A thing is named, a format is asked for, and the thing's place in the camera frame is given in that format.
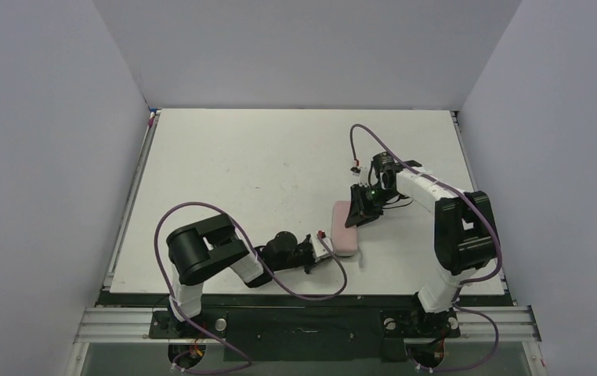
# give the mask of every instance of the metal extrusion bar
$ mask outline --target metal extrusion bar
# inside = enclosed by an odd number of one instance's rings
[[[149,150],[151,148],[151,143],[153,141],[153,137],[155,135],[155,129],[157,127],[157,123],[160,120],[160,111],[156,112],[153,123],[147,130],[147,134],[144,137],[144,141],[142,143],[141,151],[139,152],[139,160],[137,161],[137,169],[135,171],[135,175],[132,177],[132,184],[130,185],[130,191],[128,192],[128,197],[125,202],[125,207],[123,209],[123,217],[121,218],[121,225],[118,228],[118,234],[116,236],[116,243],[114,244],[114,250],[112,253],[112,257],[110,260],[109,268],[107,269],[107,275],[105,276],[105,281],[103,282],[103,286],[105,289],[108,289],[111,286],[112,280],[114,279],[114,271],[116,270],[116,264],[118,262],[118,255],[121,252],[121,246],[123,243],[123,238],[125,236],[125,231],[128,229],[128,221],[130,220],[130,215],[132,214],[132,207],[135,205],[135,199],[137,197],[137,190],[139,189],[139,184],[142,181],[142,175],[144,173],[144,167],[147,164],[147,159],[149,156]]]
[[[504,342],[536,342],[538,329],[529,307],[477,307],[490,316]],[[192,343],[194,338],[148,338],[153,308],[89,308],[84,312],[75,343]],[[458,313],[461,337],[452,342],[492,342],[494,330],[480,316]],[[429,339],[408,338],[406,343],[429,342]],[[198,339],[197,343],[215,343],[212,339]]]
[[[88,352],[88,343],[75,343],[72,346],[71,355],[68,359],[68,365],[66,367],[66,376],[81,375],[81,369],[84,368],[84,362]]]
[[[450,118],[453,120],[453,126],[455,127],[455,134],[458,136],[458,143],[460,143],[460,150],[462,151],[462,157],[465,159],[465,167],[467,168],[467,174],[469,175],[469,180],[472,181],[472,187],[474,190],[479,190],[478,184],[476,184],[476,179],[474,179],[474,174],[472,174],[472,164],[469,163],[469,158],[467,157],[467,150],[465,150],[465,144],[462,142],[462,130],[460,129],[460,123],[458,123],[458,116],[454,111],[450,112]]]
[[[541,349],[537,342],[523,342],[523,348],[532,376],[548,376]]]
[[[193,343],[195,338],[151,339],[152,308],[88,308],[81,318],[75,343]],[[197,343],[217,343],[200,338]]]

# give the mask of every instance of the pink sponge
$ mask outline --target pink sponge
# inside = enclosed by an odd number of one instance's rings
[[[333,205],[333,219],[331,220],[331,241],[333,250],[340,257],[350,257],[356,254],[359,248],[356,227],[345,227],[349,215],[349,201],[336,201]]]

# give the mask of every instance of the white table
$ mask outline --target white table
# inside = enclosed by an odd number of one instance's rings
[[[166,293],[154,257],[157,221],[184,201],[214,204],[233,216],[253,243],[265,244],[287,230],[300,240],[331,228],[335,201],[349,199],[358,178],[349,171],[349,127],[372,128],[403,159],[415,159],[442,180],[471,190],[465,159],[448,111],[417,110],[203,110],[164,109],[149,151],[110,291]],[[382,148],[357,129],[354,141],[362,164]],[[165,223],[174,229],[215,215],[184,208]],[[360,255],[346,260],[345,295],[411,295],[437,263],[432,216],[419,205],[387,211],[359,229]],[[489,273],[491,262],[477,276]],[[329,294],[342,285],[334,262],[312,274],[302,269],[278,273],[292,290]],[[275,283],[248,289],[230,269],[204,284],[206,294],[285,294]],[[498,277],[464,289],[463,294],[501,295]]]

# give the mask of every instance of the wire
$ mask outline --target wire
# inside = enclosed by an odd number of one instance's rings
[[[169,295],[165,295],[165,296],[163,296],[163,297],[159,298],[159,299],[157,300],[157,302],[155,302],[155,303],[153,304],[153,307],[155,307],[155,306],[158,306],[158,305],[160,304],[160,302],[162,302],[163,300],[167,299],[168,297],[169,297]]]
[[[490,318],[488,315],[486,315],[485,313],[482,313],[480,311],[475,311],[473,309],[466,309],[466,308],[462,308],[459,305],[453,305],[453,307],[455,309],[457,309],[458,311],[462,311],[462,312],[466,312],[466,313],[472,313],[478,316],[481,316],[482,318],[488,320],[490,322],[490,324],[492,324],[492,328],[494,329],[494,344],[492,345],[492,350],[486,355],[484,356],[481,360],[469,364],[467,366],[463,366],[463,367],[452,367],[452,368],[429,368],[429,367],[425,367],[419,363],[416,362],[416,360],[414,360],[414,363],[417,365],[417,367],[419,367],[420,369],[424,370],[424,371],[431,371],[431,372],[459,372],[459,371],[469,371],[469,370],[473,370],[474,368],[480,366],[483,363],[486,363],[488,360],[490,360],[490,358],[492,358],[494,356],[494,354],[497,352],[497,349],[499,348],[499,327],[497,326],[497,324],[494,322],[494,320],[492,320],[492,318]]]
[[[384,150],[386,150],[386,152],[389,153],[389,155],[391,157],[393,157],[393,159],[395,159],[398,163],[400,163],[400,165],[402,167],[406,168],[410,172],[413,172],[414,174],[420,173],[418,170],[412,168],[410,165],[408,165],[402,159],[400,159],[395,153],[393,153],[389,149],[388,146],[386,146],[386,144],[379,137],[377,137],[377,135],[374,132],[372,132],[371,129],[369,129],[368,127],[366,127],[365,125],[362,125],[362,124],[352,125],[352,127],[349,129],[349,145],[352,147],[352,155],[353,155],[353,159],[354,160],[357,160],[356,159],[356,148],[354,147],[354,129],[355,128],[361,128],[365,132],[367,132],[370,136],[372,136],[372,138],[375,141],[377,141],[377,143]],[[453,297],[453,301],[452,301],[453,307],[455,309],[457,309],[459,311],[462,311],[462,312],[473,313],[475,315],[479,315],[479,316],[483,317],[484,319],[490,321],[490,324],[492,324],[492,327],[494,328],[494,345],[492,347],[492,350],[484,358],[482,358],[478,362],[475,362],[475,363],[470,364],[468,366],[454,367],[454,368],[440,368],[439,370],[434,370],[434,371],[439,371],[439,372],[455,372],[455,371],[471,370],[471,369],[476,368],[476,367],[480,366],[481,364],[487,362],[488,360],[490,360],[490,358],[492,358],[492,356],[494,356],[494,354],[497,352],[497,349],[499,347],[499,329],[497,327],[497,324],[488,315],[486,315],[485,313],[474,311],[472,309],[462,308],[462,307],[460,307],[459,305],[456,304],[456,301],[458,300],[458,297],[460,296],[460,293],[462,291],[462,286],[464,286],[466,284],[471,284],[471,283],[474,283],[474,282],[483,282],[485,280],[489,280],[490,278],[496,276],[499,273],[499,271],[501,270],[501,263],[502,263],[501,245],[499,244],[499,237],[497,236],[497,233],[492,228],[492,225],[490,224],[490,222],[488,222],[488,220],[485,218],[485,215],[483,215],[483,213],[481,213],[479,211],[479,209],[476,207],[476,205],[474,205],[474,203],[472,203],[462,192],[460,192],[459,190],[453,188],[452,186],[450,186],[450,185],[448,185],[446,183],[440,182],[439,180],[437,180],[435,177],[433,177],[431,175],[422,174],[422,176],[424,178],[426,178],[427,180],[435,183],[437,186],[440,186],[440,187],[444,188],[445,190],[449,190],[450,192],[454,193],[456,196],[460,197],[460,199],[463,202],[465,202],[465,204],[469,207],[469,209],[472,210],[472,212],[476,215],[476,217],[478,217],[478,219],[481,221],[481,223],[483,224],[483,226],[486,228],[487,232],[490,234],[490,238],[492,239],[492,243],[494,245],[494,252],[495,252],[495,255],[497,256],[497,265],[495,266],[494,270],[492,272],[490,272],[489,274],[487,274],[486,276],[483,276],[483,277],[470,278],[468,280],[463,280],[461,282],[461,286],[456,290],[456,292],[454,294],[454,297]]]
[[[211,210],[214,210],[214,211],[216,211],[216,212],[218,212],[220,214],[224,214],[224,215],[229,216],[224,210],[222,210],[221,208],[218,208],[218,207],[216,207],[214,205],[207,204],[205,202],[191,201],[191,202],[184,202],[182,204],[176,205],[175,207],[169,209],[162,216],[162,218],[160,218],[160,221],[158,221],[157,226],[155,228],[155,234],[154,234],[154,251],[155,251],[155,259],[157,261],[157,265],[160,268],[160,273],[162,274],[163,280],[165,280],[165,284],[167,285],[167,289],[169,289],[169,301],[173,304],[176,312],[190,326],[192,326],[195,329],[197,329],[198,331],[200,331],[203,335],[205,335],[205,336],[207,336],[209,338],[215,339],[221,345],[224,345],[226,348],[228,348],[228,349],[232,350],[233,352],[235,352],[236,354],[240,355],[242,358],[245,359],[245,361],[247,363],[246,364],[241,364],[241,365],[238,365],[238,366],[234,366],[234,367],[230,367],[230,368],[224,368],[222,370],[215,370],[215,371],[195,371],[195,370],[191,370],[191,369],[185,369],[185,370],[183,370],[181,367],[176,366],[176,364],[177,364],[177,361],[182,356],[190,354],[190,350],[188,349],[187,351],[181,352],[179,355],[177,355],[177,356],[174,357],[174,360],[172,360],[172,367],[175,367],[177,369],[185,371],[185,372],[187,372],[189,374],[225,374],[225,373],[228,373],[228,372],[234,372],[234,371],[242,370],[242,369],[250,367],[252,365],[252,359],[250,358],[250,356],[248,356],[245,352],[240,351],[236,346],[231,345],[230,343],[223,341],[220,337],[216,336],[215,334],[211,333],[210,331],[207,331],[206,329],[204,329],[201,326],[197,325],[197,323],[195,323],[194,321],[192,321],[181,310],[181,307],[176,304],[176,296],[174,294],[174,289],[172,288],[172,282],[169,279],[169,276],[167,274],[167,271],[165,270],[165,267],[162,265],[162,259],[160,257],[160,247],[158,245],[159,244],[159,239],[160,239],[160,229],[162,228],[162,225],[165,223],[165,221],[167,220],[167,218],[173,212],[176,212],[180,208],[186,208],[186,207],[189,207],[189,206],[201,206],[201,207],[204,207],[204,208],[209,208]],[[256,256],[259,256],[258,253],[257,253],[257,250],[255,249],[255,246],[252,245],[252,242],[250,241],[250,237],[245,232],[245,230],[243,230],[243,227],[241,227],[241,225],[234,218],[232,218],[231,216],[230,216],[230,219],[231,219],[232,223],[234,224],[234,227],[236,227],[237,230],[239,230],[239,232],[241,232],[241,235],[243,235],[243,238],[245,239],[245,243],[248,246],[250,252],[253,252]],[[335,253],[333,252],[333,250],[331,250],[331,248],[328,247],[328,245],[324,242],[324,240],[322,239],[323,236],[324,236],[324,233],[322,231],[320,231],[320,236],[318,236],[317,239],[321,243],[321,245],[324,247],[324,249],[326,249],[326,251],[331,255],[331,257],[338,264],[338,266],[340,267],[340,270],[342,271],[342,277],[343,277],[342,287],[340,287],[335,293],[333,293],[331,295],[310,297],[310,296],[305,296],[305,295],[297,294],[297,293],[293,292],[292,290],[290,290],[289,287],[287,287],[285,284],[283,284],[282,281],[278,280],[278,278],[276,277],[276,275],[268,267],[268,265],[264,263],[264,261],[262,260],[261,257],[258,257],[259,264],[262,265],[262,268],[271,276],[271,278],[273,278],[273,280],[276,281],[276,283],[278,284],[278,286],[280,286],[288,294],[290,294],[292,296],[295,296],[296,298],[300,298],[300,299],[308,300],[308,301],[312,301],[312,302],[319,302],[319,301],[327,300],[327,299],[330,299],[330,298],[334,298],[335,296],[340,295],[340,293],[342,293],[345,290],[345,288],[347,287],[347,272],[345,271],[345,267],[342,264],[342,262],[339,260],[338,256],[336,256]]]
[[[204,329],[206,329],[206,323],[201,323],[201,327],[203,327]],[[195,338],[195,341],[193,342],[193,347],[194,347],[194,351],[197,355],[199,355],[199,357],[204,356],[204,353],[199,350],[199,347],[197,347],[197,340],[199,340],[201,338],[201,333]]]
[[[431,342],[428,342],[425,346],[426,347],[431,347],[433,345],[436,345],[440,342],[443,342],[444,340],[446,340],[446,338],[450,335],[450,328],[448,329],[448,331],[442,331],[441,332],[441,337],[435,338],[434,340],[432,340]]]
[[[391,206],[391,207],[386,207],[386,206],[382,206],[382,209],[386,210],[386,209],[398,209],[398,208],[404,208],[406,206],[411,205],[414,202],[414,200],[407,202],[406,204],[402,204],[402,205],[398,205],[398,206]]]
[[[385,205],[397,204],[398,202],[400,202],[400,200],[402,200],[402,198],[400,195],[398,195],[398,198],[394,202],[387,202]]]
[[[435,349],[435,353],[440,353],[440,359],[443,360],[443,358],[446,356],[446,337],[448,336],[448,334],[446,333],[446,331],[444,331],[442,333],[442,340],[439,342],[437,348]]]

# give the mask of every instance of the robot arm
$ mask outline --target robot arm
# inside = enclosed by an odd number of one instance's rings
[[[373,157],[371,170],[362,171],[362,182],[351,187],[352,204],[346,227],[375,221],[394,197],[411,197],[432,213],[437,262],[434,273],[418,292],[418,300],[425,312],[439,313],[451,308],[461,282],[495,257],[494,245],[483,224],[461,198],[424,177],[427,171],[418,162],[407,163],[416,172],[403,169],[386,152]],[[488,196],[480,191],[463,194],[494,229]]]
[[[172,290],[175,303],[188,318],[201,313],[204,282],[225,268],[232,269],[249,288],[272,280],[259,260],[240,240],[228,215],[217,215],[174,230],[167,237],[172,262]],[[298,242],[294,234],[278,233],[257,253],[274,272],[303,267],[306,273],[323,261],[308,235]],[[170,304],[177,321],[185,319]]]

